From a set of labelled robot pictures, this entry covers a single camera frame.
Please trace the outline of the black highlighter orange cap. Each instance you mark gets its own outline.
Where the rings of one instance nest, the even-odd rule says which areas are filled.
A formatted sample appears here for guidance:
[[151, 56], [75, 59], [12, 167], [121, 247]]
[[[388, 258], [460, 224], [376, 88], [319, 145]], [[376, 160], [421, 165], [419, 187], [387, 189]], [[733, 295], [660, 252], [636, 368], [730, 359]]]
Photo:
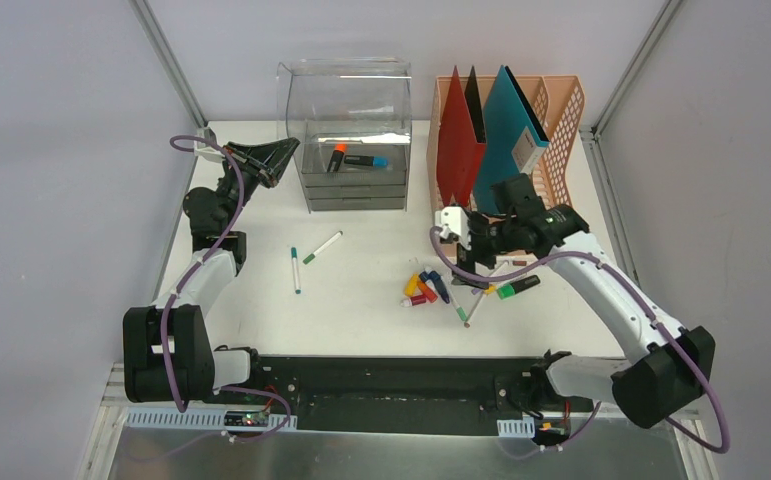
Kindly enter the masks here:
[[346, 150], [347, 150], [347, 145], [344, 143], [339, 143], [334, 146], [334, 149], [331, 153], [331, 156], [327, 165], [328, 173], [337, 173], [340, 170], [340, 167], [342, 165], [342, 162], [346, 154]]

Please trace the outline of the red folder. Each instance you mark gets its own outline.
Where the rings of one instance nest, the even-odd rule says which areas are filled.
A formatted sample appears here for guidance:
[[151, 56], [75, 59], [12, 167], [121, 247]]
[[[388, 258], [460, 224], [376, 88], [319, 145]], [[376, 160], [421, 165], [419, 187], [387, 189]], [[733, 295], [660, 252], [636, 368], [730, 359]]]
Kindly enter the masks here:
[[440, 111], [435, 180], [444, 205], [469, 207], [487, 140], [475, 69], [454, 67]]

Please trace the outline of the clear grey drawer organizer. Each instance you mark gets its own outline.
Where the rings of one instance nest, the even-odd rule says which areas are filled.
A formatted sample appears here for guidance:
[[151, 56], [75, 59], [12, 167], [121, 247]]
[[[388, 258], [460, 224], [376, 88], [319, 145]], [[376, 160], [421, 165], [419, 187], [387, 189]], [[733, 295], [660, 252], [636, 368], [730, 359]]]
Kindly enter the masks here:
[[[304, 59], [277, 67], [277, 132], [300, 141], [294, 162], [310, 212], [402, 210], [411, 170], [411, 65], [395, 57]], [[334, 146], [385, 157], [387, 168], [328, 173]]]

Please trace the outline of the teal blue folder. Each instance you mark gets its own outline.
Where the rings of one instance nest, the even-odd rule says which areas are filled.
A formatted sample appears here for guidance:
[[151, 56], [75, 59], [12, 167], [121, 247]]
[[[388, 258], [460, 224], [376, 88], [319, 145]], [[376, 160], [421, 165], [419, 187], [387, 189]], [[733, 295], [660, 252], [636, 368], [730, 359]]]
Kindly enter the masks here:
[[477, 209], [499, 214], [492, 186], [521, 173], [530, 174], [549, 138], [515, 75], [501, 66], [483, 107], [487, 147], [473, 197]]

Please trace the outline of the black highlighter blue cap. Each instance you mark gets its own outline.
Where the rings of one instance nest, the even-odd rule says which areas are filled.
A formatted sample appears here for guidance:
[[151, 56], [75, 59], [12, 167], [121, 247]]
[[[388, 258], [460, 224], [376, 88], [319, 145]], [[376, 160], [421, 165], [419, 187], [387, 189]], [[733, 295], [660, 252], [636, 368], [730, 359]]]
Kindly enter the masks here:
[[387, 168], [389, 165], [387, 158], [369, 155], [345, 155], [343, 163], [353, 167], [366, 168]]

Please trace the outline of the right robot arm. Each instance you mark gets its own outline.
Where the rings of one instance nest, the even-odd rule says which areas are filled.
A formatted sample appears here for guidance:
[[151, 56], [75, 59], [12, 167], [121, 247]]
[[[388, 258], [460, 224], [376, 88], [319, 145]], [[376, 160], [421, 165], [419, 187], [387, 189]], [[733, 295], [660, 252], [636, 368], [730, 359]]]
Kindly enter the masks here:
[[438, 243], [457, 248], [454, 276], [476, 287], [475, 272], [503, 254], [522, 251], [565, 280], [596, 313], [619, 346], [620, 360], [549, 353], [530, 372], [530, 400], [544, 410], [567, 397], [616, 405], [649, 429], [710, 391], [716, 343], [703, 327], [686, 328], [634, 285], [609, 258], [588, 223], [569, 205], [548, 207], [531, 178], [493, 185], [498, 208], [483, 214], [448, 206], [436, 215]]

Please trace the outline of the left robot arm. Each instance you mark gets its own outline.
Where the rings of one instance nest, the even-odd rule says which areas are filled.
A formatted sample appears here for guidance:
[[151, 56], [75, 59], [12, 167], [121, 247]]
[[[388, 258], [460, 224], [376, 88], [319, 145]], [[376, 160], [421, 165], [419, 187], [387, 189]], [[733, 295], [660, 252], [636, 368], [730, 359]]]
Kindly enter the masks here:
[[278, 185], [300, 142], [189, 139], [219, 154], [223, 174], [216, 187], [195, 187], [183, 198], [192, 246], [186, 269], [151, 305], [124, 314], [124, 389], [133, 403], [172, 401], [185, 410], [227, 386], [240, 403], [254, 404], [266, 378], [252, 368], [253, 350], [212, 345], [206, 316], [247, 258], [247, 237], [234, 228], [238, 217], [258, 188]]

